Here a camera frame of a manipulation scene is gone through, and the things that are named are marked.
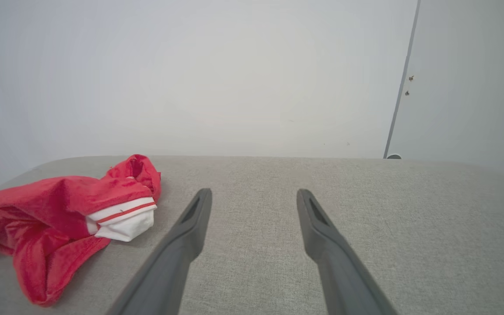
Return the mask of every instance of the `small hole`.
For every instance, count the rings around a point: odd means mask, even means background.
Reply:
[[[194,212],[196,211],[196,209],[198,209],[199,202],[200,202],[200,199],[198,198],[198,200],[196,200],[196,202],[194,202],[194,204],[192,205],[192,208],[190,208],[190,211],[188,211],[188,213],[186,213],[186,215],[184,216],[184,219],[182,219],[182,222],[180,222],[180,224],[190,220],[190,218],[194,215]]]
[[[320,210],[318,210],[318,208],[314,205],[314,202],[312,202],[312,199],[310,199],[309,201],[310,201],[310,207],[312,208],[312,211],[314,212],[314,216],[316,217],[316,219],[318,219],[318,221],[328,225],[328,222],[326,222],[324,217],[322,217],[322,213],[320,213]]]

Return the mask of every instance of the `red stripe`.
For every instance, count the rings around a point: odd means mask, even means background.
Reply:
[[[125,214],[128,214],[128,213],[132,213],[132,212],[134,212],[136,210],[139,210],[141,208],[145,208],[145,207],[148,207],[148,206],[152,206],[152,205],[154,205],[154,202],[150,202],[150,203],[146,203],[144,205],[136,206],[135,208],[132,208],[132,209],[120,212],[120,213],[115,213],[113,215],[109,215],[108,217],[105,217],[104,219],[100,219],[100,220],[96,221],[96,223],[106,222],[108,220],[114,219],[115,217],[121,217],[122,215],[125,215]]]

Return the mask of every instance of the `gray fabric surface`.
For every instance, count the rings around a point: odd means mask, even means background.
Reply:
[[[125,157],[41,165],[0,188],[62,175],[101,177]],[[30,305],[0,255],[0,314],[106,313],[202,187],[213,208],[181,314],[324,314],[304,253],[296,191],[310,189],[398,313],[504,314],[504,176],[406,160],[152,156],[163,194],[155,225],[112,241],[84,264],[60,302]]]

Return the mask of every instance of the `white fabric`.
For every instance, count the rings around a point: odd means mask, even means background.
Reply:
[[[91,232],[92,227],[90,226],[90,222],[95,223],[95,228],[98,223],[100,228],[94,233],[96,237],[106,237],[129,242],[153,226],[153,210],[156,208],[157,205],[154,203],[152,197],[119,203],[118,205],[88,215],[87,227],[89,232]]]
[[[146,203],[154,203],[152,197],[144,197],[138,198],[134,200],[130,200],[128,202],[118,203],[118,205],[110,206],[108,208],[104,208],[102,210],[98,210],[95,213],[91,213],[88,217],[90,217],[95,222],[98,220],[102,220],[111,215],[115,215],[118,213],[122,213],[124,211],[129,211],[137,206],[144,205]]]
[[[128,219],[102,225],[95,236],[129,242],[153,226],[153,210],[156,208],[157,206],[154,206],[151,210],[138,213]]]
[[[98,226],[96,225],[96,222],[94,222],[90,217],[85,217],[87,221],[87,231],[90,233],[90,235],[95,235],[96,232],[98,232]]]

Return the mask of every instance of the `red cloth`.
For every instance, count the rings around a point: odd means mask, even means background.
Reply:
[[[0,191],[0,253],[13,256],[26,297],[43,307],[56,303],[75,271],[110,243],[93,236],[96,222],[154,210],[160,176],[148,158],[133,155],[100,180],[56,177]]]

